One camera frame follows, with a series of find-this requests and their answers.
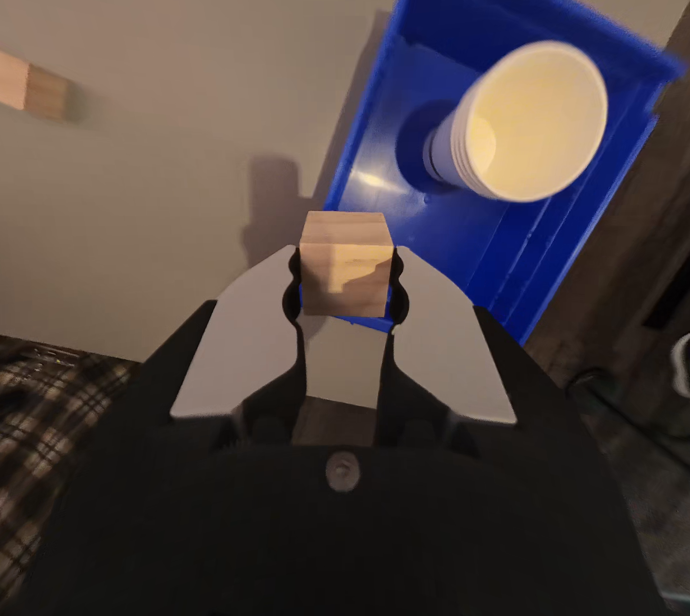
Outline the white plastic object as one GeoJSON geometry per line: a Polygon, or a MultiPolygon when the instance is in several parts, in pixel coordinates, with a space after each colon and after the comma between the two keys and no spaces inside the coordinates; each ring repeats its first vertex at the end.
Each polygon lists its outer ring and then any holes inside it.
{"type": "Polygon", "coordinates": [[[672,387],[679,396],[686,399],[689,399],[689,339],[689,333],[681,336],[669,354],[672,387]]]}

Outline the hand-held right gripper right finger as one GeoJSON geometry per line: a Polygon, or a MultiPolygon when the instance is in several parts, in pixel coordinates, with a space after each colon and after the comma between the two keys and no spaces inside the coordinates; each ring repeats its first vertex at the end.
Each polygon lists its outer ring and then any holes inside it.
{"type": "Polygon", "coordinates": [[[404,246],[393,254],[390,289],[376,444],[397,445],[418,424],[442,445],[468,423],[515,427],[518,418],[467,295],[404,246]]]}

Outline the stack of white paper cups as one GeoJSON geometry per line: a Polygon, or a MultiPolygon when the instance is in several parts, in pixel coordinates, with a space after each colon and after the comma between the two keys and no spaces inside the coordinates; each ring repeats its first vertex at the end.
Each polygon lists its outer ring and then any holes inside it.
{"type": "Polygon", "coordinates": [[[478,77],[429,133],[425,170],[484,198],[532,203],[586,170],[607,120],[597,65],[564,42],[530,43],[478,77]]]}

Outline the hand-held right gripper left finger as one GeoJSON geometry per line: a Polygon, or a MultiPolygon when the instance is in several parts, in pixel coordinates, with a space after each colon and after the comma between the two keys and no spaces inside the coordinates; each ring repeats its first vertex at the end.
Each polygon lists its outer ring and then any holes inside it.
{"type": "Polygon", "coordinates": [[[293,438],[306,398],[299,249],[288,245],[232,282],[170,409],[175,422],[227,419],[255,443],[293,438]]]}

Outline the blue plastic bin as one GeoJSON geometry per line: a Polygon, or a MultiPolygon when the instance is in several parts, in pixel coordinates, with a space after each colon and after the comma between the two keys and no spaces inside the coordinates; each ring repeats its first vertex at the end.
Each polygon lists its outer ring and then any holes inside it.
{"type": "Polygon", "coordinates": [[[323,208],[381,212],[410,248],[524,344],[656,126],[680,59],[577,0],[396,0],[323,208]],[[593,163],[541,203],[502,203],[433,180],[425,138],[479,75],[537,41],[602,72],[609,118],[593,163]]]}

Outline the wooden cube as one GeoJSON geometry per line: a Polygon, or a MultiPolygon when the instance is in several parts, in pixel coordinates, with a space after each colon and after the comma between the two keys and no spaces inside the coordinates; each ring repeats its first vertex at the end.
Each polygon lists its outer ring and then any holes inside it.
{"type": "Polygon", "coordinates": [[[74,122],[74,83],[1,51],[1,105],[58,123],[74,122]]]}
{"type": "Polygon", "coordinates": [[[305,315],[383,318],[394,249],[382,213],[308,212],[299,240],[305,315]]]}

